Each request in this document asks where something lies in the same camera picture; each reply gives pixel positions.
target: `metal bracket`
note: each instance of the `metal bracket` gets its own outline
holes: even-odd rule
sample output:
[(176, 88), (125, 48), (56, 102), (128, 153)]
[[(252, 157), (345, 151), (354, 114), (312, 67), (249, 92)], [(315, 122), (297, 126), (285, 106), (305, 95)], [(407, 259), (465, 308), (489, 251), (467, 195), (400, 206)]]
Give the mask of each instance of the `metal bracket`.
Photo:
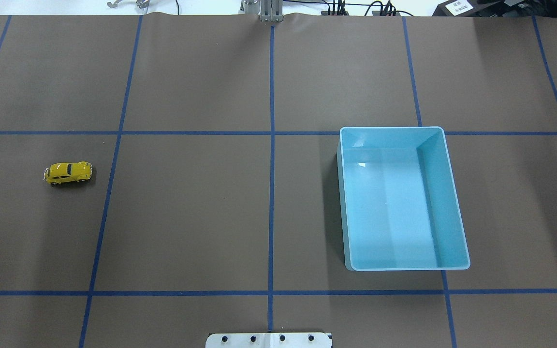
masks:
[(146, 9), (150, 6), (150, 0), (137, 0), (137, 6), (140, 9)]
[(260, 0), (262, 22), (283, 22), (283, 0)]
[(117, 7), (117, 4), (119, 4), (122, 0), (115, 0), (114, 2), (107, 2), (106, 6), (111, 7), (111, 9), (115, 9), (115, 7)]
[(246, 14), (259, 14), (259, 0), (242, 0), (240, 11)]
[(205, 348), (332, 348), (330, 333), (211, 334)]

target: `toy car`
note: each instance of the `toy car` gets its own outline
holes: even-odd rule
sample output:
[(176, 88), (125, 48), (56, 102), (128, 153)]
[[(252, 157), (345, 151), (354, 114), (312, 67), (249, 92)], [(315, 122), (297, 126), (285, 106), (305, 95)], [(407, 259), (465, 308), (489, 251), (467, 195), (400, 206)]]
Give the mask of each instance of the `toy car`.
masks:
[(55, 186), (70, 181), (86, 181), (91, 179), (93, 167), (91, 163), (55, 163), (44, 170), (44, 180)]

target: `light blue plastic bin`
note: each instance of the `light blue plastic bin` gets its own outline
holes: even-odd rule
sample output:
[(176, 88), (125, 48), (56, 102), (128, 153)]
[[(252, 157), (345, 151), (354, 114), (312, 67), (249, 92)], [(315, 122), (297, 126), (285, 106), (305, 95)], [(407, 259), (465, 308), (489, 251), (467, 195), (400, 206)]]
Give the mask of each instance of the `light blue plastic bin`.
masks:
[(442, 128), (345, 127), (337, 158), (348, 269), (470, 267)]

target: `black device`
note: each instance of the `black device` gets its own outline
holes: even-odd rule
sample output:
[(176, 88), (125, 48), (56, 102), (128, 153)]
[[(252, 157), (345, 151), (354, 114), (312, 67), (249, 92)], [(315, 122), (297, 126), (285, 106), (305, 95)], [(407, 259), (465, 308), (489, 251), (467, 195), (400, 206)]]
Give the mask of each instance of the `black device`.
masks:
[(433, 16), (449, 17), (557, 17), (557, 0), (447, 0)]

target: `metal plate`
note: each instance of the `metal plate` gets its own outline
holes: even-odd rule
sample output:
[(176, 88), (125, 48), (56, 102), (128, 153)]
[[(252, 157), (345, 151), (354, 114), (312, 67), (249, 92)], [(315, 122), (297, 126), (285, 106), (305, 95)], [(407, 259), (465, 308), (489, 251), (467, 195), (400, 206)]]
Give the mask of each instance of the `metal plate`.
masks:
[(330, 333), (211, 334), (205, 348), (332, 348)]

